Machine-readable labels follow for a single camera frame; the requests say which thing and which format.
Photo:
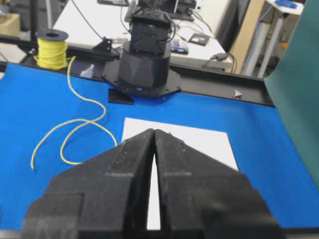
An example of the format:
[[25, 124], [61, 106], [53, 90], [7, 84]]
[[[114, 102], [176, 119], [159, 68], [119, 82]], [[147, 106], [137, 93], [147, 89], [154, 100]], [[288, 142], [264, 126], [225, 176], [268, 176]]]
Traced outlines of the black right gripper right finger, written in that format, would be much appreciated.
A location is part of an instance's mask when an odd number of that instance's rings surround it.
[[282, 239], [247, 176], [155, 131], [160, 217], [170, 239]]

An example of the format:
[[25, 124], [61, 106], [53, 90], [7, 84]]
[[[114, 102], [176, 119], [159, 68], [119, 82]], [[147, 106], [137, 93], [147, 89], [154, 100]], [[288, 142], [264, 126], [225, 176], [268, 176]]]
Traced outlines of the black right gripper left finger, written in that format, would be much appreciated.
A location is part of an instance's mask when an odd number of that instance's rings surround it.
[[130, 239], [146, 230], [154, 155], [147, 129], [54, 176], [25, 215], [24, 239]]

